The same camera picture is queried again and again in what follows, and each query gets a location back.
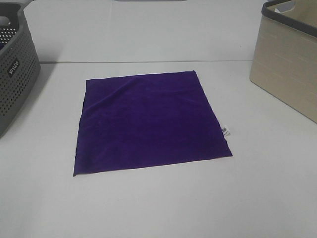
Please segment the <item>purple towel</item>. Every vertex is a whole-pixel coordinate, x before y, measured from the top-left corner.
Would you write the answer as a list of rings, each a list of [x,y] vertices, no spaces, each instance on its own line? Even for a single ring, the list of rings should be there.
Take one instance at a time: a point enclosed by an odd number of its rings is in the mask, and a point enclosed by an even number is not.
[[[74,175],[230,156],[195,71],[86,81]]]

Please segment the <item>beige bin with grey rim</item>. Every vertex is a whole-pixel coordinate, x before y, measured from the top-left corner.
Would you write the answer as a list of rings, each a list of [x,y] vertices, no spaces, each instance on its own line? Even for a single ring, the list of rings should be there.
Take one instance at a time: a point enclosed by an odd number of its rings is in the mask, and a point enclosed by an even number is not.
[[[312,121],[317,120],[317,2],[284,0],[262,6],[249,79]]]

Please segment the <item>grey perforated plastic basket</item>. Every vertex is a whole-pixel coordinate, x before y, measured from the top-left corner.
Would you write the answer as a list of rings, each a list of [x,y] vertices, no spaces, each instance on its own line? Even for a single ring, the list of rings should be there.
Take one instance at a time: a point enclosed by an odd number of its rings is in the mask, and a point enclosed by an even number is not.
[[[3,136],[29,96],[41,66],[24,14],[30,0],[0,2],[0,135]]]

